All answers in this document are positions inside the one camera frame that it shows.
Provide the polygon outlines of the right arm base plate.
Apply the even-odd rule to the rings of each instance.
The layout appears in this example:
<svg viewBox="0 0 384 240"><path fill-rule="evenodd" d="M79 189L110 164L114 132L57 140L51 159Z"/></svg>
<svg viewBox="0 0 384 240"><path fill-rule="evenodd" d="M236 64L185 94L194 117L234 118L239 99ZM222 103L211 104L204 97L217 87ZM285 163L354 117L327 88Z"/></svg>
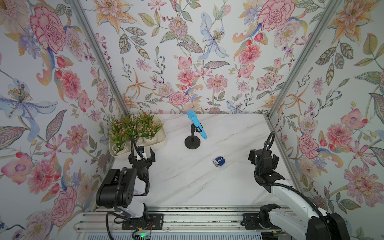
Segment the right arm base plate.
<svg viewBox="0 0 384 240"><path fill-rule="evenodd" d="M245 227L246 230L279 229L270 222L270 219L266 214L260 215L258 213L243 214L241 226Z"/></svg>

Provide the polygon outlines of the orange flower potted plant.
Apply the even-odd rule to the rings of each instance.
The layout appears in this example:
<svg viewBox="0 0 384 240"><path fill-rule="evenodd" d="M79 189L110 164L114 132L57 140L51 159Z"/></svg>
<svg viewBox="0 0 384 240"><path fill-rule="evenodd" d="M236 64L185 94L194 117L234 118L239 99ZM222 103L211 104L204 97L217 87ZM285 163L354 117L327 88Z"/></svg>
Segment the orange flower potted plant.
<svg viewBox="0 0 384 240"><path fill-rule="evenodd" d="M141 127L139 126L138 117L136 115L126 115L120 117L120 130L124 142L129 142L132 138L138 140L142 137Z"/></svg>

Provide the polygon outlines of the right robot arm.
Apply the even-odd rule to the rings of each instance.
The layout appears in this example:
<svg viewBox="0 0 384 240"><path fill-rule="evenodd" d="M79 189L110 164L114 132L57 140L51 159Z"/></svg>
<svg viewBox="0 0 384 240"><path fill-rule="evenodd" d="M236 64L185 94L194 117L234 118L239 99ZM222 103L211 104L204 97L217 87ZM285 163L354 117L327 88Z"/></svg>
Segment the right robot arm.
<svg viewBox="0 0 384 240"><path fill-rule="evenodd" d="M253 220L260 228L268 230L278 227L296 240L350 239L344 218L315 205L276 172L279 157L271 150L251 150L248 159L255 165L254 175L258 185L293 211L291 215L277 204L260 207Z"/></svg>

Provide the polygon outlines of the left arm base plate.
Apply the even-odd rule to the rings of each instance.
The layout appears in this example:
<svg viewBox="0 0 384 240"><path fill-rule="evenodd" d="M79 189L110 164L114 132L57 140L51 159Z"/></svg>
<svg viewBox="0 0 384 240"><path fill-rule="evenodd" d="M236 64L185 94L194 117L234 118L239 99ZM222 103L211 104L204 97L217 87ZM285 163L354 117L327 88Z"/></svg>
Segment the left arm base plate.
<svg viewBox="0 0 384 240"><path fill-rule="evenodd" d="M144 214L141 218L124 220L122 230L162 230L164 214Z"/></svg>

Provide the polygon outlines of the pink flower potted plant back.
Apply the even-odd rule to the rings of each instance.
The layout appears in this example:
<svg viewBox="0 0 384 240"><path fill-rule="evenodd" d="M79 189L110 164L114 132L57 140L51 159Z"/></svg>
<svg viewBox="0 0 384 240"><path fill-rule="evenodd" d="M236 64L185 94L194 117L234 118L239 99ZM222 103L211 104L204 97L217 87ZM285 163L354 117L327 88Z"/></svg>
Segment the pink flower potted plant back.
<svg viewBox="0 0 384 240"><path fill-rule="evenodd" d="M138 116L138 135L144 145L150 146L159 142L159 132L163 128L160 120L156 120L154 115L141 113Z"/></svg>

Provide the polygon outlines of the pink flower potted plant boxed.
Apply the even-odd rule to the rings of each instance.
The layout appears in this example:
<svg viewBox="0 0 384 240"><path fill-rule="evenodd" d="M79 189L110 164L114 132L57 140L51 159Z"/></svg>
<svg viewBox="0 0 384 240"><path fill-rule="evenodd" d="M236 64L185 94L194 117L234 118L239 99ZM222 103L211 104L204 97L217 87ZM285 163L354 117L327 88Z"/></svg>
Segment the pink flower potted plant boxed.
<svg viewBox="0 0 384 240"><path fill-rule="evenodd" d="M119 155L126 149L126 142L128 141L125 119L111 116L109 121L109 128L110 140L112 141L112 150L115 155Z"/></svg>

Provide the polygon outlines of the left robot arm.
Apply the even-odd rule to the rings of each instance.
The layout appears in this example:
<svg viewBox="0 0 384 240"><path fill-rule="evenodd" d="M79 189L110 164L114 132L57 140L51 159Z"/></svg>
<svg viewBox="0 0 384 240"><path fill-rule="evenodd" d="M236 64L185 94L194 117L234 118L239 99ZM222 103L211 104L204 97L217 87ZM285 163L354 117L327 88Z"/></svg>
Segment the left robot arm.
<svg viewBox="0 0 384 240"><path fill-rule="evenodd" d="M131 168L109 170L97 191L96 204L112 209L127 220L147 222L148 208L136 197L148 195L150 189L149 168L156 161L152 148L138 147L138 152L131 152Z"/></svg>

